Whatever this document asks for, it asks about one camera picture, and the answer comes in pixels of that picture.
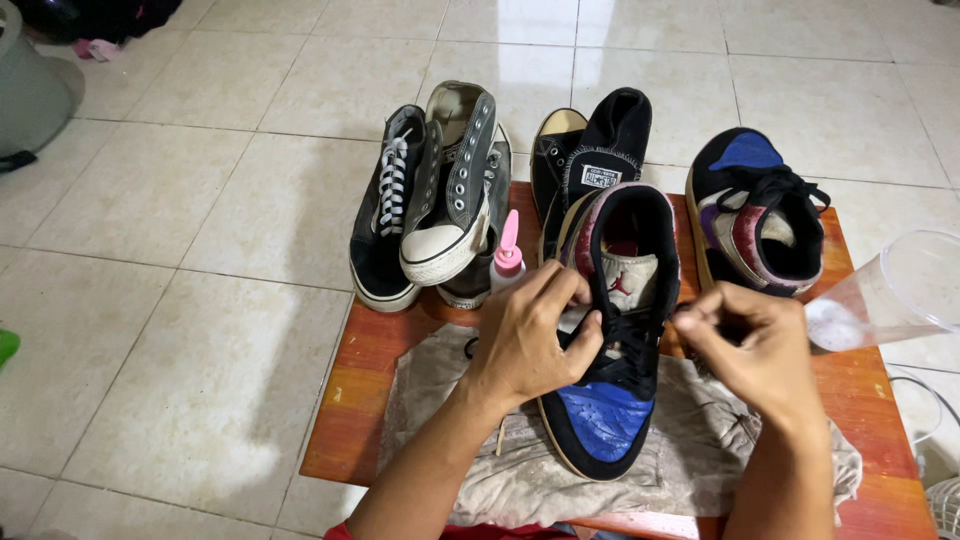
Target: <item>pink bottle cap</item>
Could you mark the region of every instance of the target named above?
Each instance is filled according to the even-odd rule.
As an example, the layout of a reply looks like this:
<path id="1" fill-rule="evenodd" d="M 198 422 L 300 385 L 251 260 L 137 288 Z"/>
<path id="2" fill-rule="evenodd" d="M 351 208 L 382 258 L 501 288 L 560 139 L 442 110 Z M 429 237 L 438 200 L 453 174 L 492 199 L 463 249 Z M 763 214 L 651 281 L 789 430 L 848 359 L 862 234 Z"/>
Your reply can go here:
<path id="1" fill-rule="evenodd" d="M 520 264 L 523 262 L 523 253 L 516 246 L 516 232 L 519 229 L 520 214 L 510 210 L 507 223 L 503 226 L 500 236 L 500 245 L 493 253 L 493 267 L 501 278 L 512 278 L 520 273 Z"/>

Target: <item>gray bucket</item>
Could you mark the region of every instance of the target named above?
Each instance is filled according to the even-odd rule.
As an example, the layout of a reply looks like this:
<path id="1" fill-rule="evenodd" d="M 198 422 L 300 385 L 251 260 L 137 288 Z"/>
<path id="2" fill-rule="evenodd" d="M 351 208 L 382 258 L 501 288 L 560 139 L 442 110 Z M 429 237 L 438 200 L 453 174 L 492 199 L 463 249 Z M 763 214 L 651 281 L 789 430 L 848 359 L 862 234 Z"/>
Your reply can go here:
<path id="1" fill-rule="evenodd" d="M 22 36 L 20 11 L 0 0 L 0 158 L 36 152 L 66 123 L 73 98 L 66 84 Z"/>

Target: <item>clear plastic cup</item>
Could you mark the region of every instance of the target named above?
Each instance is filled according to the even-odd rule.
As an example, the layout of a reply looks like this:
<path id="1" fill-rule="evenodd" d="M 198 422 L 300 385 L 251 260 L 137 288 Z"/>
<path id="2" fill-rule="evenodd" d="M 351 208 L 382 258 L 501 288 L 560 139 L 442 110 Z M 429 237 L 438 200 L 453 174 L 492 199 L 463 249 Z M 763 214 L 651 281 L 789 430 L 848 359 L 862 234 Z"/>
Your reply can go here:
<path id="1" fill-rule="evenodd" d="M 960 329 L 960 236 L 911 231 L 806 305 L 810 342 L 849 351 Z"/>

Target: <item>shoe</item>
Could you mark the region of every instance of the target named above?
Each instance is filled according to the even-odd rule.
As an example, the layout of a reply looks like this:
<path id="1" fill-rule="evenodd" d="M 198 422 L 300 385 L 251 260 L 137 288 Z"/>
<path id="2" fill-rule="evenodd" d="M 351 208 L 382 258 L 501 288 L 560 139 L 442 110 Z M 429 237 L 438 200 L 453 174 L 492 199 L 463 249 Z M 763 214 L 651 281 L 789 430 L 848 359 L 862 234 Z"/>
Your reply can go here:
<path id="1" fill-rule="evenodd" d="M 487 156 L 484 184 L 490 200 L 490 226 L 483 251 L 450 280 L 437 285 L 437 292 L 450 307 L 476 309 L 490 296 L 490 264 L 500 245 L 510 204 L 510 139 L 503 126 L 496 126 L 493 147 Z"/>
<path id="2" fill-rule="evenodd" d="M 477 85 L 440 83 L 426 122 L 428 142 L 400 242 L 400 266 L 420 286 L 456 276 L 481 251 L 490 216 L 484 172 L 496 127 L 493 96 Z"/>
<path id="3" fill-rule="evenodd" d="M 565 113 L 564 116 L 569 118 L 567 122 L 572 124 L 571 127 L 579 127 L 572 114 Z M 556 246 L 551 245 L 548 238 L 556 237 L 558 222 L 563 222 L 574 202 L 595 189 L 640 180 L 652 123 L 650 100 L 634 88 L 618 88 L 597 105 L 576 148 L 564 160 L 560 190 L 554 197 L 557 200 L 550 205 L 543 220 L 538 249 L 540 261 L 554 257 Z M 536 177 L 543 176 L 545 171 L 539 167 Z M 531 184 L 534 178 L 535 171 L 531 170 Z M 547 182 L 537 180 L 537 184 L 541 187 Z"/>
<path id="4" fill-rule="evenodd" d="M 420 294 L 420 287 L 403 274 L 399 252 L 412 171 L 420 165 L 425 140 L 421 108 L 405 105 L 394 112 L 387 120 L 380 160 L 353 222 L 350 274 L 357 297 L 370 309 L 399 311 Z"/>
<path id="5" fill-rule="evenodd" d="M 530 189 L 544 238 L 556 238 L 564 222 L 565 200 L 557 195 L 564 184 L 566 160 L 580 144 L 587 119 L 573 109 L 557 109 L 540 124 L 530 152 Z M 552 258 L 556 243 L 538 245 L 538 259 Z"/>
<path id="6" fill-rule="evenodd" d="M 674 232 L 669 199 L 639 182 L 593 191 L 564 218 L 557 258 L 590 284 L 604 347 L 580 381 L 538 402 L 557 452 L 586 479 L 626 474 L 650 428 L 660 336 L 680 293 Z M 557 330 L 563 347 L 579 331 L 569 314 Z"/>
<path id="7" fill-rule="evenodd" d="M 810 288 L 823 272 L 824 226 L 804 181 L 757 130 L 716 136 L 693 161 L 686 205 L 700 288 L 723 280 L 774 296 Z"/>

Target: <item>human hand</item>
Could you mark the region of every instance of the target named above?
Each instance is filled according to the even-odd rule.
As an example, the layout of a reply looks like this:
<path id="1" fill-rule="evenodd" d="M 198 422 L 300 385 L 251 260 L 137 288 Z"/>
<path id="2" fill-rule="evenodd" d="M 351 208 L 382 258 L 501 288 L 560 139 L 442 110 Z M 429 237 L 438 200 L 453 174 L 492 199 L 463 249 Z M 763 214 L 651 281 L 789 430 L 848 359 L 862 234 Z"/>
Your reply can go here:
<path id="1" fill-rule="evenodd" d="M 784 434 L 827 427 L 806 338 L 804 306 L 728 282 L 673 316 L 673 324 L 738 398 Z M 743 325 L 739 346 L 717 325 Z"/>
<path id="2" fill-rule="evenodd" d="M 603 345 L 601 315 L 588 313 L 564 351 L 557 320 L 567 303 L 590 304 L 587 281 L 548 260 L 483 304 L 480 340 L 460 385 L 478 390 L 500 416 L 537 396 L 580 379 Z"/>

